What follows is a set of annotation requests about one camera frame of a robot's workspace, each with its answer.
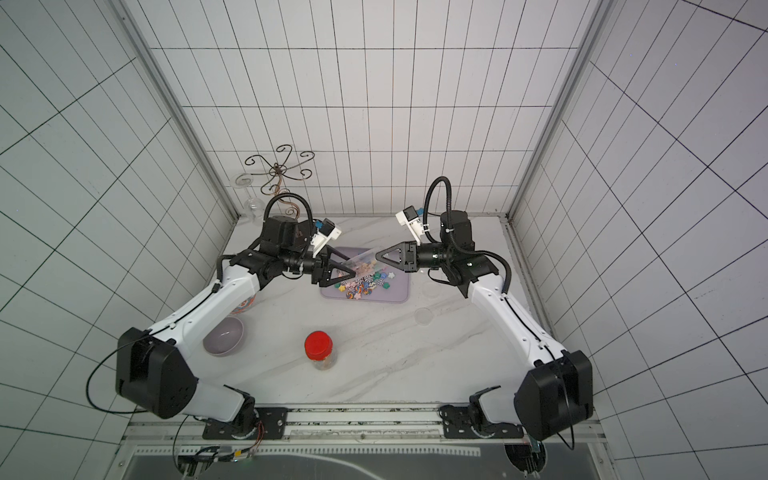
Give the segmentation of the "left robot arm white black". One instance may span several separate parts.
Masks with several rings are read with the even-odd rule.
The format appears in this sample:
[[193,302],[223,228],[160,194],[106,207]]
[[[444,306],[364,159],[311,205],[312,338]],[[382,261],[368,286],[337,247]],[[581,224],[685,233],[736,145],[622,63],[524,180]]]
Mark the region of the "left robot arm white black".
[[180,309],[145,330],[130,328],[119,338],[115,390],[136,405],[138,412],[167,419],[178,414],[212,419],[245,429],[255,423],[251,395],[201,379],[188,364],[194,349],[216,326],[276,278],[309,276],[321,288],[344,280],[353,270],[334,261],[330,241],[341,231],[331,220],[315,220],[306,199],[293,194],[306,218],[298,221],[271,213],[279,194],[266,204],[258,237],[235,254],[223,254],[211,283]]

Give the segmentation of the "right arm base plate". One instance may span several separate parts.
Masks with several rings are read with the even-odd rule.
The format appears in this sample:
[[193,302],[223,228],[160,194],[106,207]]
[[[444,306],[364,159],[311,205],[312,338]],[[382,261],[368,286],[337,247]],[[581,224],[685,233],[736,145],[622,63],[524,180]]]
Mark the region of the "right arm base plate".
[[451,440],[522,439],[523,429],[512,423],[489,421],[478,404],[443,405],[438,409],[443,436]]

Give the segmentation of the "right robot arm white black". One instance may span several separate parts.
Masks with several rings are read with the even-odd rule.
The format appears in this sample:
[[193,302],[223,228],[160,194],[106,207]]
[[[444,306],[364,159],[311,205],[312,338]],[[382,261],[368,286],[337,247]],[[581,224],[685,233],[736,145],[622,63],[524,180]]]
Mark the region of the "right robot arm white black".
[[[445,188],[440,233],[429,228],[428,205],[438,186]],[[405,273],[442,273],[439,284],[455,287],[480,308],[500,330],[515,353],[518,366],[512,397],[514,413],[493,420],[475,392],[465,406],[443,405],[438,413],[448,439],[512,439],[541,442],[556,436],[566,447],[576,446],[575,427],[593,414],[593,367],[580,350],[569,351],[556,341],[511,294],[513,269],[501,255],[477,248],[468,214],[453,207],[450,180],[437,177],[428,187],[425,207],[397,213],[412,240],[380,250],[378,261]]]

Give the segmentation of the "small clear jar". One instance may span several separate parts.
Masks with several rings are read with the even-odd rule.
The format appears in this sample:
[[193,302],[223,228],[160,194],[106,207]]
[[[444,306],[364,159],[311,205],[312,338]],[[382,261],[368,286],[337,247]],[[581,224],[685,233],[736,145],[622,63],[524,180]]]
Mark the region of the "small clear jar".
[[343,265],[353,270],[357,277],[373,275],[382,269],[381,264],[376,258],[376,253],[375,249],[361,251],[349,260],[345,260]]

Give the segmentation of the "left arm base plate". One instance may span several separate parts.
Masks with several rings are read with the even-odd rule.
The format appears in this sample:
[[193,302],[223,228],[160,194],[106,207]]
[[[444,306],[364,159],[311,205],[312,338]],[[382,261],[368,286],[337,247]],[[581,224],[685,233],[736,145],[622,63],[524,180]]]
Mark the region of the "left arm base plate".
[[251,426],[241,430],[231,423],[224,423],[213,419],[205,422],[202,438],[205,440],[250,440],[257,438],[263,440],[280,440],[283,438],[288,408],[284,407],[257,407],[253,415]]

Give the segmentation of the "red lid candy jar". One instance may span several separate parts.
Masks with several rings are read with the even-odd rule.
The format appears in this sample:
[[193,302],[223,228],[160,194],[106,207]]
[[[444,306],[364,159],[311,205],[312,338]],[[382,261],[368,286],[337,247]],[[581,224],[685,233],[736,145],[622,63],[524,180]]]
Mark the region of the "red lid candy jar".
[[330,369],[336,362],[332,338],[324,331],[310,333],[304,342],[305,355],[318,370]]

